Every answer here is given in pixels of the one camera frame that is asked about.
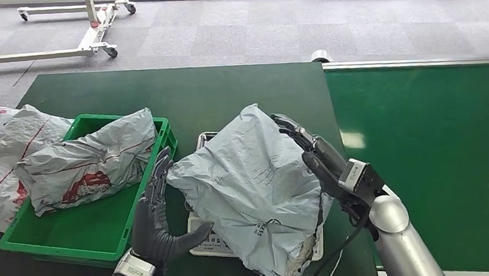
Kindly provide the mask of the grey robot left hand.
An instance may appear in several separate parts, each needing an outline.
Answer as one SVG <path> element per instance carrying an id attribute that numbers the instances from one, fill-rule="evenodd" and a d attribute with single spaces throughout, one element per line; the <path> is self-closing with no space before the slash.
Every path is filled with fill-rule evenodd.
<path id="1" fill-rule="evenodd" d="M 166 146 L 156 156 L 133 219 L 132 251 L 156 266 L 166 264 L 205 242 L 213 230 L 213 222 L 205 221 L 195 231 L 184 235 L 174 236 L 169 232 L 165 188 L 173 164 L 171 148 Z"/>

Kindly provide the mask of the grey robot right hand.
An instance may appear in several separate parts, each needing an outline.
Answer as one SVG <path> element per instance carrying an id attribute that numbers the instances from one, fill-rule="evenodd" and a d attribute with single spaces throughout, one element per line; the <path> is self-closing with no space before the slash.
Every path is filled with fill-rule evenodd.
<path id="1" fill-rule="evenodd" d="M 280 133 L 288 135 L 304 151 L 302 159 L 319 179 L 323 192 L 337 199 L 345 211 L 351 206 L 365 205 L 339 183 L 347 166 L 345 158 L 333 145 L 286 115 L 277 113 L 272 114 L 270 118 L 279 126 Z"/>

